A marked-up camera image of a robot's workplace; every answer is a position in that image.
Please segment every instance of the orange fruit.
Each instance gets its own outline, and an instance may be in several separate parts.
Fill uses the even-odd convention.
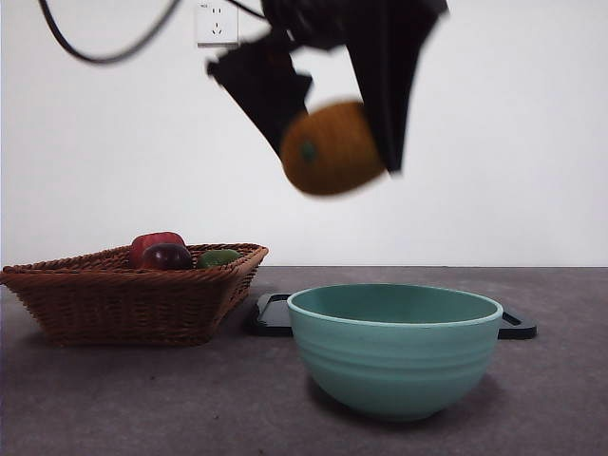
[[[386,171],[358,101],[299,115],[283,138],[280,158],[292,185],[318,196],[348,192]]]

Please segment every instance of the white wall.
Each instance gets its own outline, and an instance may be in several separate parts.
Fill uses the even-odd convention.
[[[52,0],[79,48],[104,52],[167,0]],[[265,264],[608,265],[608,3],[451,2],[419,66],[401,178],[299,194],[203,73],[194,0],[135,59],[67,56],[37,2],[2,11],[3,264],[172,230],[268,245]],[[249,0],[248,5],[258,7]],[[240,15],[241,37],[263,23]],[[299,52],[309,106],[358,93],[343,51]]]

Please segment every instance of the green lime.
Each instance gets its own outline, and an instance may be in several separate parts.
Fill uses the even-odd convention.
[[[232,249],[208,250],[200,254],[197,261],[197,268],[213,268],[222,264],[232,263],[235,259],[240,258],[241,254]]]

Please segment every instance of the black tray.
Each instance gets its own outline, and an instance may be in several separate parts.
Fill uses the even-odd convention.
[[[264,294],[257,300],[246,326],[256,335],[291,336],[287,298],[290,294]],[[504,309],[499,339],[531,339],[537,334],[536,322]]]

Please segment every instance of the bowl rim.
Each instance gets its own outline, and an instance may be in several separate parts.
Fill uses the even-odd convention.
[[[330,315],[325,315],[323,313],[307,311],[294,304],[294,299],[297,298],[298,296],[304,295],[306,293],[310,293],[310,292],[313,292],[316,290],[327,289],[327,288],[370,286],[370,285],[390,285],[390,286],[396,286],[396,287],[418,288],[418,289],[424,289],[424,290],[439,290],[439,291],[450,292],[450,293],[455,293],[455,294],[459,294],[459,295],[468,295],[468,296],[480,298],[486,302],[489,302],[490,304],[496,306],[496,311],[491,313],[490,315],[482,316],[481,318],[473,318],[473,319],[469,319],[469,320],[442,321],[442,322],[437,322],[437,323],[391,323],[391,322],[386,322],[386,321],[355,320],[352,318],[341,318],[338,316],[330,316]],[[296,312],[299,314],[304,314],[304,315],[307,315],[307,316],[310,316],[313,318],[319,318],[322,320],[333,321],[336,323],[349,323],[349,324],[359,325],[359,326],[380,326],[380,327],[391,327],[391,328],[441,328],[441,327],[459,327],[459,326],[479,325],[482,323],[486,323],[486,322],[495,320],[497,318],[501,318],[503,316],[503,312],[504,312],[503,306],[498,301],[495,301],[494,299],[484,296],[482,294],[465,292],[462,290],[454,290],[454,289],[445,288],[445,287],[435,287],[435,286],[431,286],[431,285],[416,285],[416,284],[409,284],[409,283],[390,283],[390,282],[341,283],[341,284],[326,285],[326,286],[321,286],[321,287],[312,287],[312,288],[308,288],[306,290],[301,290],[299,292],[291,294],[287,298],[287,305],[288,305],[289,309],[293,312]]]

